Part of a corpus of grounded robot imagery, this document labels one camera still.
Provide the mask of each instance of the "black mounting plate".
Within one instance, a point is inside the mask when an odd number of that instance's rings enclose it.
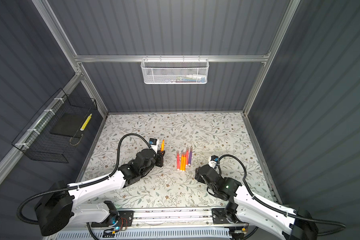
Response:
[[[119,211],[117,210],[117,212],[119,213],[119,217],[125,218],[127,220],[127,227],[132,226],[132,221],[133,221],[133,211]],[[91,227],[108,227],[106,223],[99,223],[99,222],[93,222],[91,224]]]
[[[230,224],[230,222],[227,220],[225,216],[224,208],[212,209],[212,219],[213,219],[213,224]]]

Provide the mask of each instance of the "enclosure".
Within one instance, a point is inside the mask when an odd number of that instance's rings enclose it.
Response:
[[[42,239],[18,205],[109,174],[118,151],[128,163],[145,147],[118,149],[131,132],[164,140],[164,166],[86,201],[135,212],[117,239],[229,239],[211,214],[228,202],[195,179],[224,154],[259,196],[347,225],[319,239],[360,239],[360,0],[0,0],[0,239]],[[92,239],[85,225],[43,239],[73,238]]]

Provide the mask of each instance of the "floral tabletop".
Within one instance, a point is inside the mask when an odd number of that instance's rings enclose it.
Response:
[[[194,179],[195,169],[207,164],[212,155],[232,154],[247,169],[251,190],[272,199],[240,113],[123,114],[109,115],[84,173],[88,180],[110,173],[116,162],[117,145],[127,133],[165,140],[164,166],[154,167],[139,182],[102,194],[88,203],[105,200],[117,208],[225,206],[227,202],[207,194],[206,185]],[[176,151],[193,146],[192,165],[176,169]],[[138,137],[127,137],[121,145],[120,163],[135,158],[146,148]],[[221,160],[223,177],[242,182],[243,169],[234,159]]]

